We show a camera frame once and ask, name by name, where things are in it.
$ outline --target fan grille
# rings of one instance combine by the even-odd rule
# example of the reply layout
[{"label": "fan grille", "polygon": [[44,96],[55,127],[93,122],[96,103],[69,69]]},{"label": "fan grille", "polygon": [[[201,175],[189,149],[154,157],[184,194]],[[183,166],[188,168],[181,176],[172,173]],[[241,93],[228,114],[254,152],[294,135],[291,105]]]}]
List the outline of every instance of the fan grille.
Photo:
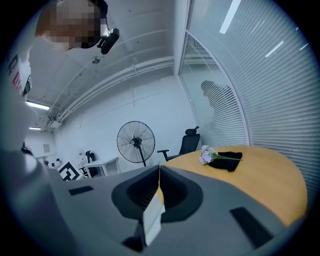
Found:
[{"label": "fan grille", "polygon": [[139,121],[127,122],[119,130],[117,146],[120,154],[129,162],[142,163],[140,150],[132,143],[134,138],[141,139],[141,152],[146,161],[155,150],[155,136],[149,126]]}]

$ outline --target wooden table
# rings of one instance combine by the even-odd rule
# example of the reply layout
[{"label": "wooden table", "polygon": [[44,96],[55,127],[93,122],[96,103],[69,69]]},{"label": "wooden table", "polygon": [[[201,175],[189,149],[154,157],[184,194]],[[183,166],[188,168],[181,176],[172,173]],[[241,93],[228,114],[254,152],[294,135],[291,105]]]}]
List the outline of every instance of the wooden table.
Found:
[{"label": "wooden table", "polygon": [[[245,192],[271,210],[285,226],[290,225],[306,213],[307,188],[296,165],[283,154],[258,146],[216,147],[218,152],[242,152],[234,172],[201,165],[201,151],[174,158],[164,164],[215,178]],[[160,189],[157,194],[163,202]]]}]

